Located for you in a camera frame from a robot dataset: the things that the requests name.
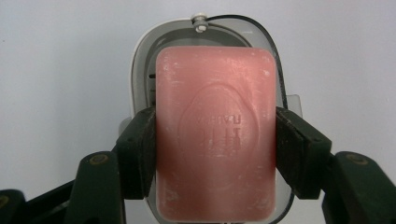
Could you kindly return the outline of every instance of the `soap bar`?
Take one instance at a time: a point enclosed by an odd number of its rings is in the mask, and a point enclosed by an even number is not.
[[[171,47],[156,63],[157,208],[175,222],[275,208],[276,64],[264,49]]]

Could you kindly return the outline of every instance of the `white background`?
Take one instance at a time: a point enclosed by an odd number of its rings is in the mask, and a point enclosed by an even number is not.
[[[260,22],[281,56],[288,94],[333,142],[376,160],[396,182],[394,1],[0,1],[0,189],[28,200],[110,150],[130,117],[138,38],[156,23],[240,14]],[[140,207],[129,223],[154,223]],[[283,223],[324,223],[296,202]]]

